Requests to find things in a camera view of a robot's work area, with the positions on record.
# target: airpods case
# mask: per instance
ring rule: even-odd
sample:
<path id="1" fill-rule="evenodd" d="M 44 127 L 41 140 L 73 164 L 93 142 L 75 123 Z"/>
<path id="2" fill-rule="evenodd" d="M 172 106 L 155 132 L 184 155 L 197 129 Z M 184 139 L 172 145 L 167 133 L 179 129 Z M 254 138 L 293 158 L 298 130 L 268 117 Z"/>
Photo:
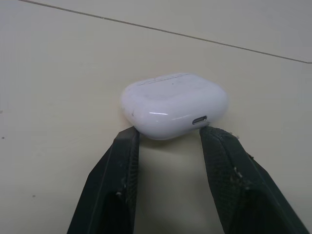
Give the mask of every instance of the airpods case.
<path id="1" fill-rule="evenodd" d="M 228 102 L 219 85 L 187 73 L 133 83 L 121 96 L 126 118 L 139 132 L 157 140 L 208 125 L 226 112 Z"/>

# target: white earbuds charging case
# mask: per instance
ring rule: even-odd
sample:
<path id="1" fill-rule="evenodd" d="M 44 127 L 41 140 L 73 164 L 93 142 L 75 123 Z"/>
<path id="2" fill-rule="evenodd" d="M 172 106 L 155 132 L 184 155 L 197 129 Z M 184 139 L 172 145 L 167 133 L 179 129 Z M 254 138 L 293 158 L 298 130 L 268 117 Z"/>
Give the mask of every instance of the white earbuds charging case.
<path id="1" fill-rule="evenodd" d="M 228 103 L 219 85 L 187 73 L 133 83 L 121 96 L 126 118 L 139 132 L 157 140 L 208 125 L 226 112 Z"/>

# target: black clamp jaw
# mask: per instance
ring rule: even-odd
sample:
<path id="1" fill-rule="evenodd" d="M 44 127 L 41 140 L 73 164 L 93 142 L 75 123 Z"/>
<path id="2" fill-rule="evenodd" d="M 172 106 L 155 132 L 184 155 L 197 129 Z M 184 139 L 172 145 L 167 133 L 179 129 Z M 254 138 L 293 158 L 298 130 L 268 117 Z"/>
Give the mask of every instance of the black clamp jaw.
<path id="1" fill-rule="evenodd" d="M 236 137 L 200 129 L 206 171 L 225 234 L 308 234 L 270 175 Z M 132 234 L 139 132 L 120 132 L 90 172 L 67 234 Z"/>

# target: white surface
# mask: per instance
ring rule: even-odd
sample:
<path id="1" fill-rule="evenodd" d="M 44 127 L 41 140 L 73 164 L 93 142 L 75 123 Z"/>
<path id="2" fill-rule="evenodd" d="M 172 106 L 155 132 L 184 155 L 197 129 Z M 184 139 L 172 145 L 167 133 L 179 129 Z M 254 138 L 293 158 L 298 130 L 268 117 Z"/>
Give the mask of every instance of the white surface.
<path id="1" fill-rule="evenodd" d="M 0 35 L 1 233 L 66 233 L 89 172 L 130 126 L 122 90 L 179 71 L 224 87 L 214 126 L 240 136 L 312 231 L 308 64 L 10 0 Z M 222 233 L 198 134 L 143 139 L 135 229 Z"/>
<path id="2" fill-rule="evenodd" d="M 229 100 L 219 85 L 194 74 L 176 73 L 129 85 L 121 96 L 121 106 L 140 133 L 165 140 L 221 118 Z M 200 117 L 206 119 L 193 124 Z"/>
<path id="3" fill-rule="evenodd" d="M 312 61 L 311 0 L 35 0 Z"/>

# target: charging port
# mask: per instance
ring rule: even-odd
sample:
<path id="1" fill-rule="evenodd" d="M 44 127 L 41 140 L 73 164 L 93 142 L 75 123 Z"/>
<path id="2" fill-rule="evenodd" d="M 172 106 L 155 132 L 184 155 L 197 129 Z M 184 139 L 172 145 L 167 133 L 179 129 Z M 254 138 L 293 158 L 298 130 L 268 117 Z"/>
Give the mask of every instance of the charging port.
<path id="1" fill-rule="evenodd" d="M 197 124 L 197 123 L 206 121 L 206 119 L 207 119 L 207 116 L 203 116 L 203 117 L 200 117 L 200 118 L 196 118 L 196 119 L 193 120 L 193 124 Z"/>

